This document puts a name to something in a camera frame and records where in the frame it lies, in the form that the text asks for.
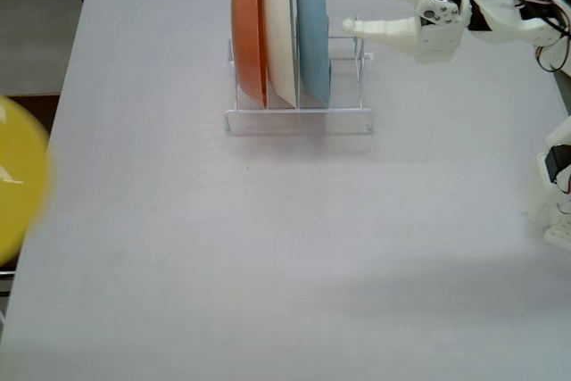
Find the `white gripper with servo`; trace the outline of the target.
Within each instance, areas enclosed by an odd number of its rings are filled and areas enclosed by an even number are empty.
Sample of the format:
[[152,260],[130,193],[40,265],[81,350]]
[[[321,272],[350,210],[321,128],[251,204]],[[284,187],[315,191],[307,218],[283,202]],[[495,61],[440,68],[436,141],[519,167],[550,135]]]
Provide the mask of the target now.
[[343,20],[353,37],[417,54],[421,62],[448,61],[457,51],[472,16],[470,0],[406,0],[418,17],[394,21]]

